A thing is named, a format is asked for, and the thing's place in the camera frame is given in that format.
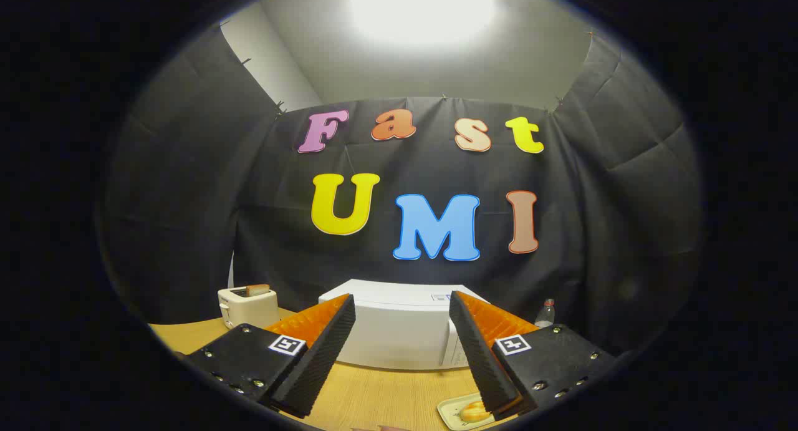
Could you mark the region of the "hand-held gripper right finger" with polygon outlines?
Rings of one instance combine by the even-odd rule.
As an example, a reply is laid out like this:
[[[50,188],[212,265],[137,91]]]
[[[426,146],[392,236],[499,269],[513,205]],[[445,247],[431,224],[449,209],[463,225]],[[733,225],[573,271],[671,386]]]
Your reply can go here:
[[[538,327],[453,291],[448,315],[484,407],[494,416],[539,415],[613,372],[617,358],[560,324]]]

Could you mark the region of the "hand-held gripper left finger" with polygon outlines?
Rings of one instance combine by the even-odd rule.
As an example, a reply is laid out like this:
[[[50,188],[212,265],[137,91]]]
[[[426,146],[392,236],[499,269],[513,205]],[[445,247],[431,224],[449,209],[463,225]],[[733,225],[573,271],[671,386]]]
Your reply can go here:
[[[183,362],[234,396],[304,419],[355,321],[354,296],[343,294],[268,327],[234,326]]]

